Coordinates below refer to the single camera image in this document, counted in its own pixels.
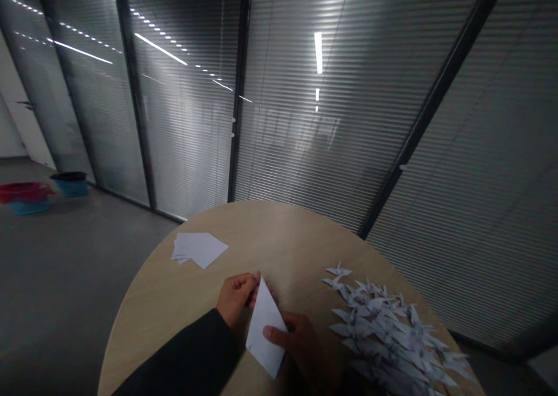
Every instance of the trash bin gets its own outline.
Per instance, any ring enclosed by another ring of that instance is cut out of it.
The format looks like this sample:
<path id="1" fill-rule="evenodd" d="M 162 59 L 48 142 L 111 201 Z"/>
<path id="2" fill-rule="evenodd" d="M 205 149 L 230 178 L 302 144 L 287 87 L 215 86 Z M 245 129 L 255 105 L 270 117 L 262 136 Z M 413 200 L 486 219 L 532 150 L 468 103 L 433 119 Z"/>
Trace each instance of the trash bin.
<path id="1" fill-rule="evenodd" d="M 87 181 L 85 172 L 60 172 L 51 176 L 51 179 L 60 188 L 64 197 L 80 197 L 87 195 Z"/>
<path id="2" fill-rule="evenodd" d="M 54 194 L 47 183 L 14 183 L 0 185 L 0 202 L 8 204 L 19 215 L 39 213 L 51 204 L 48 194 Z"/>

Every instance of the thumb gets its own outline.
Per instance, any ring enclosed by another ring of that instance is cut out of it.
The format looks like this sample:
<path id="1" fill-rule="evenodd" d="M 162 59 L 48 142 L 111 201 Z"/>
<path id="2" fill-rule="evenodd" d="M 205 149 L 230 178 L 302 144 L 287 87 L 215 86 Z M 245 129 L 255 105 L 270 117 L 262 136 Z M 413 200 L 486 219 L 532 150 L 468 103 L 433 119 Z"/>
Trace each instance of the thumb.
<path id="1" fill-rule="evenodd" d="M 250 296 L 250 293 L 252 292 L 252 290 L 254 290 L 254 288 L 256 288 L 256 286 L 257 286 L 256 277 L 254 277 L 254 275 L 250 275 L 246 280 L 246 283 L 244 283 L 241 288 L 242 297 L 244 298 L 244 301 L 248 299 L 248 296 Z"/>
<path id="2" fill-rule="evenodd" d="M 290 345 L 292 336 L 288 332 L 283 332 L 273 326 L 265 326 L 263 328 L 263 335 L 272 344 L 279 345 L 286 348 Z"/>

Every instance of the round table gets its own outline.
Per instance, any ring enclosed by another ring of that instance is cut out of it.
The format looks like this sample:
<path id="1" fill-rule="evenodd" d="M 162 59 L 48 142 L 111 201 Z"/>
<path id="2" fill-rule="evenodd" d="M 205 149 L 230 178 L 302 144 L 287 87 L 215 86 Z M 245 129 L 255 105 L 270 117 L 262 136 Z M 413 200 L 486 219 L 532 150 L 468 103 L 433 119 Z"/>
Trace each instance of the round table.
<path id="1" fill-rule="evenodd" d="M 178 232 L 209 232 L 229 245 L 207 269 L 193 261 L 179 265 L 170 259 Z M 326 353 L 342 371 L 351 352 L 329 326 L 339 322 L 331 309 L 346 306 L 321 279 L 326 268 L 352 269 L 346 277 L 370 279 L 388 292 L 403 292 L 417 303 L 426 324 L 454 351 L 460 351 L 447 329 L 422 296 L 397 269 L 368 243 L 330 219 L 310 210 L 273 201 L 241 201 L 215 207 L 178 226 L 151 253 L 130 285 L 116 316 L 106 347 L 99 395 L 109 395 L 143 361 L 186 325 L 215 307 L 226 277 L 260 270 L 277 294 L 280 309 L 306 313 Z M 246 334 L 249 313 L 239 326 Z M 244 351 L 223 394 L 285 394 L 292 376 L 287 357 L 277 380 Z M 482 396 L 482 388 L 450 372 L 466 395 Z"/>

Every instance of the horizontal blinds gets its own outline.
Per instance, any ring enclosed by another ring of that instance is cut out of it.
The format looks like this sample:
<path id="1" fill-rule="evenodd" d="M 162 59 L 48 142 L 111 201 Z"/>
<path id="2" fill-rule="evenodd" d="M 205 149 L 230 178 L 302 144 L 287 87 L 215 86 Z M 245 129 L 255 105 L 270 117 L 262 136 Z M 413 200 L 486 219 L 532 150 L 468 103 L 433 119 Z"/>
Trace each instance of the horizontal blinds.
<path id="1" fill-rule="evenodd" d="M 148 203 L 115 0 L 46 0 L 101 187 Z"/>
<path id="2" fill-rule="evenodd" d="M 227 202 L 240 0 L 128 1 L 156 206 L 189 219 Z"/>
<path id="3" fill-rule="evenodd" d="M 358 231 L 474 1 L 252 0 L 235 199 Z"/>
<path id="4" fill-rule="evenodd" d="M 13 60 L 56 168 L 85 172 L 94 181 L 40 0 L 0 0 L 0 9 Z"/>
<path id="5" fill-rule="evenodd" d="M 368 241 L 446 325 L 521 355 L 558 307 L 558 0 L 498 0 Z"/>

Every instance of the concrete floor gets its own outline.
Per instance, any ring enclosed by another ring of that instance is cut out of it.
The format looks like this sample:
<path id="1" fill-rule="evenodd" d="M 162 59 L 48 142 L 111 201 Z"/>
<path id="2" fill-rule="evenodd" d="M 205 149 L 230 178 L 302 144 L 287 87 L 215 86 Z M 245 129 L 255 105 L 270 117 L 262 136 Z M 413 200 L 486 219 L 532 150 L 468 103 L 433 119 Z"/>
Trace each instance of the concrete floor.
<path id="1" fill-rule="evenodd" d="M 0 160 L 0 184 L 47 181 L 27 159 Z M 106 342 L 128 286 L 177 223 L 90 188 L 51 196 L 45 213 L 0 206 L 0 394 L 96 394 Z M 523 366 L 470 354 L 487 396 L 541 393 Z"/>

